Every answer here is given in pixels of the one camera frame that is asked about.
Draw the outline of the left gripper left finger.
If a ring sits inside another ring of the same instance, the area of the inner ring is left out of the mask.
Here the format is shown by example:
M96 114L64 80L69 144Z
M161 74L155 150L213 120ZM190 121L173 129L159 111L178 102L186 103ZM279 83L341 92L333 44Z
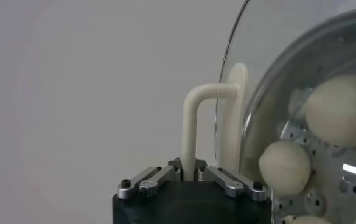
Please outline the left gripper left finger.
M117 197L122 200L131 200L140 195L152 197L166 181L181 181L181 170L179 158L168 161L165 167L150 166L133 178L123 179L117 187Z

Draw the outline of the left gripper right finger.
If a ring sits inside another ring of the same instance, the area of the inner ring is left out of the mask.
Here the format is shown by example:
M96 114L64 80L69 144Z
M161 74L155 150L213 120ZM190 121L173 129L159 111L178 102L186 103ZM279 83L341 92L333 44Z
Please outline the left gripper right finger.
M267 189L262 183L250 180L234 170L207 165L205 160L196 160L195 179L216 183L227 196L232 198L246 195L253 201L267 199Z

